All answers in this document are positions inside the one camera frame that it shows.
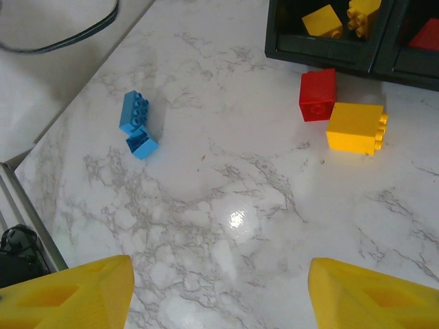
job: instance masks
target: blue lego brick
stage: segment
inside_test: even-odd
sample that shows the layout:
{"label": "blue lego brick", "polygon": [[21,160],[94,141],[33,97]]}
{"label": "blue lego brick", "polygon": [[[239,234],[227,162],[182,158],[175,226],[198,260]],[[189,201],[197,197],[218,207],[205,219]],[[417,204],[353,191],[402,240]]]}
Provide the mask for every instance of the blue lego brick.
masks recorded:
{"label": "blue lego brick", "polygon": [[135,90],[125,94],[119,128],[126,134],[131,134],[141,128],[146,132],[146,118],[149,102]]}
{"label": "blue lego brick", "polygon": [[158,144],[142,129],[133,132],[126,142],[131,153],[140,160],[145,159],[153,151],[158,149]]}

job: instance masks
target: marble surface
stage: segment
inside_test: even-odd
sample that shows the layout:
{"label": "marble surface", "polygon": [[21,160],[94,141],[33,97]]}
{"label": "marble surface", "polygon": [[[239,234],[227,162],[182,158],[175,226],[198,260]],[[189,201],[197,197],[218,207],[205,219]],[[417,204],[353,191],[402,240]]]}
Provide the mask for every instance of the marble surface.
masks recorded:
{"label": "marble surface", "polygon": [[[0,161],[31,149],[86,85],[152,0],[123,0],[114,23],[88,40],[42,55],[0,51]],[[0,40],[42,47],[108,15],[115,0],[21,0],[0,3]]]}
{"label": "marble surface", "polygon": [[[331,257],[439,288],[439,96],[337,75],[385,104],[375,156],[304,123],[300,74],[265,58],[267,0],[157,1],[17,175],[69,266],[124,253],[127,328],[316,328],[309,263]],[[134,158],[124,93],[160,148]]]}

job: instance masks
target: white wall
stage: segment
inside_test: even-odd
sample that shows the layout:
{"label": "white wall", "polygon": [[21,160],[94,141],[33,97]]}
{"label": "white wall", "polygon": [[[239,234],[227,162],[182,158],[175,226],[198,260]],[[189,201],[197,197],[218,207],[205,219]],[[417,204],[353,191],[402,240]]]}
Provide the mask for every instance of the white wall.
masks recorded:
{"label": "white wall", "polygon": [[[122,0],[117,20],[79,44],[43,55],[0,51],[0,161],[28,149],[84,87],[153,0]],[[3,0],[0,40],[41,47],[107,16],[114,0]]]}

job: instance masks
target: black object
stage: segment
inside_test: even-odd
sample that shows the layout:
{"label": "black object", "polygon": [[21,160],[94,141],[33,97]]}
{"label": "black object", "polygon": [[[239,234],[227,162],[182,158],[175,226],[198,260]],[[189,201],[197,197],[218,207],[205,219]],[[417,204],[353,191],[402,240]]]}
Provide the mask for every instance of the black object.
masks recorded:
{"label": "black object", "polygon": [[90,38],[91,36],[94,36],[97,32],[102,31],[106,27],[108,27],[112,22],[116,20],[116,17],[119,13],[119,6],[120,6],[120,0],[116,0],[116,4],[114,8],[112,9],[111,13],[108,14],[108,16],[93,26],[90,26],[88,29],[85,29],[84,31],[75,34],[74,36],[71,36],[70,38],[61,40],[59,42],[55,42],[52,45],[48,45],[41,48],[35,48],[35,49],[22,49],[22,48],[14,48],[10,47],[8,45],[5,45],[0,41],[0,49],[4,51],[8,51],[10,53],[25,53],[25,54],[37,54],[37,53],[48,53],[53,50],[61,49],[67,46],[74,45],[75,43],[78,43],[80,41],[83,41],[87,38]]}
{"label": "black object", "polygon": [[[347,29],[348,0],[270,0],[265,54],[337,71],[439,90],[439,51],[407,45],[430,18],[439,17],[439,3],[430,0],[382,0],[369,40]],[[307,35],[302,17],[331,4],[344,26],[342,39]]]}
{"label": "black object", "polygon": [[0,240],[0,288],[50,274],[36,233],[25,225],[6,230]]}
{"label": "black object", "polygon": [[[39,256],[43,257],[44,262],[40,261],[41,266],[45,263],[52,273],[68,269],[64,258],[56,247],[47,228],[44,226],[43,221],[41,221],[41,218],[38,216],[38,213],[26,195],[26,192],[23,190],[13,170],[11,170],[8,165],[0,163],[0,226],[4,229],[8,229],[16,228],[19,224],[21,224],[21,226],[18,226],[18,228],[22,228],[21,233],[27,233],[26,236],[29,238],[30,245],[32,247],[37,246],[39,253],[38,250],[34,253],[38,255],[38,258],[40,258]],[[38,236],[38,240],[33,244],[32,241],[35,239],[35,233]],[[3,234],[3,241],[5,241],[6,237],[7,234]],[[5,242],[3,242],[3,253],[7,254],[9,249],[6,249],[4,245]]]}

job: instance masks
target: white marble countertop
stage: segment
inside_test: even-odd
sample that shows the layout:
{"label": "white marble countertop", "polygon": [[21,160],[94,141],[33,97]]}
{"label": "white marble countertop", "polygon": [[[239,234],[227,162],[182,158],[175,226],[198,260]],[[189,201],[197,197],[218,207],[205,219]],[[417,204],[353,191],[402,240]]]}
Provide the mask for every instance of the white marble countertop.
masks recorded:
{"label": "white marble countertop", "polygon": [[[159,0],[17,170],[70,266],[129,254],[127,328],[316,328],[313,257],[439,287],[439,94],[338,75],[384,103],[375,156],[304,123],[300,74],[265,58],[268,1]],[[133,157],[123,95],[160,148]]]}

